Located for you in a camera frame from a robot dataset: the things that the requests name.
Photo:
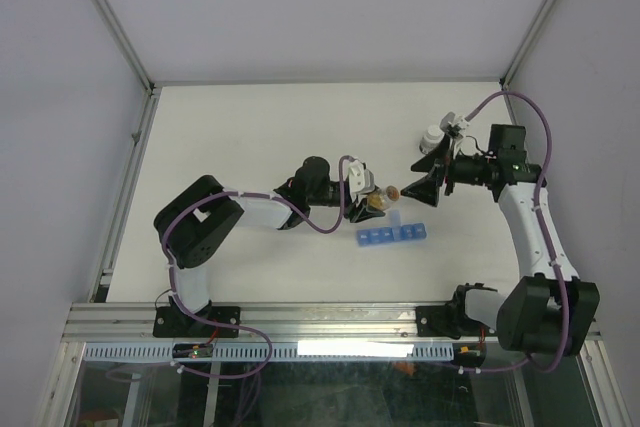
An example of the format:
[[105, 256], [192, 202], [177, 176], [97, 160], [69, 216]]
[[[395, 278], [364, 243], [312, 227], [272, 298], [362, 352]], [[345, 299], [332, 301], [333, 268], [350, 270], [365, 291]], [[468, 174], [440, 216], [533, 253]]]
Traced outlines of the blue weekly pill organizer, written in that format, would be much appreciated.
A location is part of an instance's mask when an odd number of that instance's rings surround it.
[[398, 210], [389, 212], [388, 225], [360, 229], [355, 236], [359, 247], [424, 241], [427, 237], [428, 232], [424, 223], [403, 223], [402, 215]]

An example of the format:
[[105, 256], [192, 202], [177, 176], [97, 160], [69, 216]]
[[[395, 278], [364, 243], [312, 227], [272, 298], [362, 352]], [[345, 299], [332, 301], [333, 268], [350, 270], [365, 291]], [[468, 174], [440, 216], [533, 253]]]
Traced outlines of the clear bottle cap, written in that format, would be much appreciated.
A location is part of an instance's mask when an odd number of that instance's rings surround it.
[[386, 190], [387, 195], [389, 196], [390, 199], [393, 199], [394, 201], [398, 200], [400, 197], [400, 192], [398, 191], [397, 188], [393, 187], [393, 186], [389, 186]]

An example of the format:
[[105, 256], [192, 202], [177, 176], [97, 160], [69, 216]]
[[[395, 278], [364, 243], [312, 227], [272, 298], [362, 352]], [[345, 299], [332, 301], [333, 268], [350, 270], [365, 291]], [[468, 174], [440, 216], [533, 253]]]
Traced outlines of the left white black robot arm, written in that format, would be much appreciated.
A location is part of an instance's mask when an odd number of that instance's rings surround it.
[[290, 230], [309, 224], [315, 206], [336, 208], [339, 220], [359, 223], [384, 216], [398, 199], [395, 187], [377, 186], [356, 158], [342, 157], [338, 173], [331, 179], [326, 159], [308, 157], [267, 193], [232, 191], [204, 175], [165, 206], [153, 226], [169, 260], [170, 296], [168, 306], [156, 310], [155, 336], [236, 337], [230, 325], [239, 318], [238, 308], [214, 307], [205, 285], [206, 263], [233, 228]]

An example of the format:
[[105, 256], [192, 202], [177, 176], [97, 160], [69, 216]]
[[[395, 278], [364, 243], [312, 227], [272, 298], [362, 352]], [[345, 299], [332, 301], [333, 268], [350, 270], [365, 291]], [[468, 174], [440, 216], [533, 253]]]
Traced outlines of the clear capsule bottle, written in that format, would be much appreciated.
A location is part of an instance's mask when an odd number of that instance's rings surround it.
[[369, 211], [385, 211], [394, 202], [394, 194], [389, 188], [377, 188], [366, 197]]

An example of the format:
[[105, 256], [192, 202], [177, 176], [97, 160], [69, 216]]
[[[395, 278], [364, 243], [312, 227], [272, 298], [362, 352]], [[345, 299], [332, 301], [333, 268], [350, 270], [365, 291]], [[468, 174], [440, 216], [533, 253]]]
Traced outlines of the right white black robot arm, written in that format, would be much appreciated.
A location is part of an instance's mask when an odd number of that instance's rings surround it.
[[453, 339], [488, 328], [507, 351], [577, 355], [600, 294], [562, 249], [542, 168], [527, 159], [525, 128], [492, 125], [487, 150], [474, 155], [458, 148], [463, 132], [450, 122], [429, 126], [420, 142], [423, 157], [411, 167], [422, 177], [401, 194], [435, 207], [458, 184], [487, 188], [507, 221], [521, 278], [509, 294], [482, 283], [459, 285], [443, 305], [417, 310], [419, 328]]

